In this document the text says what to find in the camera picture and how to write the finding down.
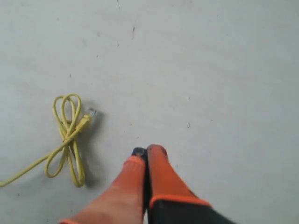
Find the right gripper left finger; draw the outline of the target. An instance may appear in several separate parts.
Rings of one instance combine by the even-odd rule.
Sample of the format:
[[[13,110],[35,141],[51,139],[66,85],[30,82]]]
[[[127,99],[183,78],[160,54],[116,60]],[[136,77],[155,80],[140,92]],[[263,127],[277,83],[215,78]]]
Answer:
[[[61,224],[142,224],[147,151],[135,148],[111,185]]]

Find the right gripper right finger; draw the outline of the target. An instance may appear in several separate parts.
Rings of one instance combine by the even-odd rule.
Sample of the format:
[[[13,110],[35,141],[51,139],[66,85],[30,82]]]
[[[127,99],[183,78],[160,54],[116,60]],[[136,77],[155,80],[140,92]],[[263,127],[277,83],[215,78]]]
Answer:
[[[150,224],[232,224],[207,201],[196,196],[179,177],[160,145],[150,145],[148,171]]]

